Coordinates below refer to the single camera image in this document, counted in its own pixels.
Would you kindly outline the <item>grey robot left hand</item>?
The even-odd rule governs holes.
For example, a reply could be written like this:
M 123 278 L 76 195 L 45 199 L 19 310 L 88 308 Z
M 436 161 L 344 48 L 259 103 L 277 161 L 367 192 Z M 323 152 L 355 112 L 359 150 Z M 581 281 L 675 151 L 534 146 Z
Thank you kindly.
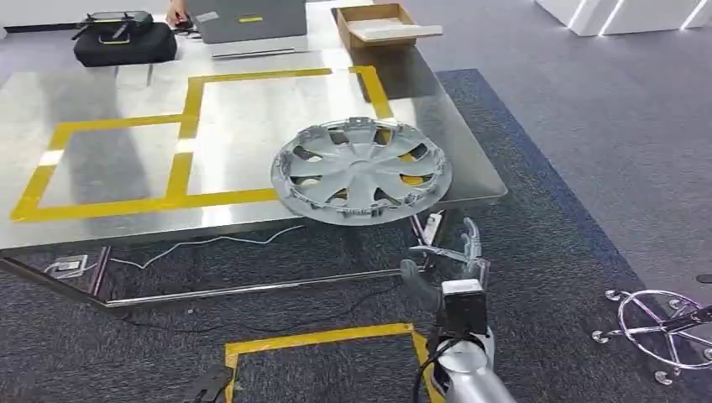
M 233 369 L 215 364 L 194 381 L 183 395 L 182 403 L 228 402 L 228 385 L 233 380 Z

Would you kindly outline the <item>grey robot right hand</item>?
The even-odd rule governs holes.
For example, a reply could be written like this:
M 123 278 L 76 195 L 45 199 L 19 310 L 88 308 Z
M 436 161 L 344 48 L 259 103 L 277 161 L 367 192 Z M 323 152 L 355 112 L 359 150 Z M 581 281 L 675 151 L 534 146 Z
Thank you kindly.
M 463 242 L 462 252 L 430 245 L 414 246 L 409 248 L 409 252 L 412 254 L 434 255 L 459 263 L 459 272 L 455 275 L 455 281 L 469 281 L 472 283 L 477 280 L 480 288 L 485 290 L 487 288 L 490 262 L 482 256 L 479 228 L 470 217 L 465 217 L 463 223 L 467 228 L 467 232 L 461 235 Z M 400 262 L 400 276 L 428 311 L 442 309 L 444 306 L 442 287 L 427 283 L 413 260 L 403 259 Z

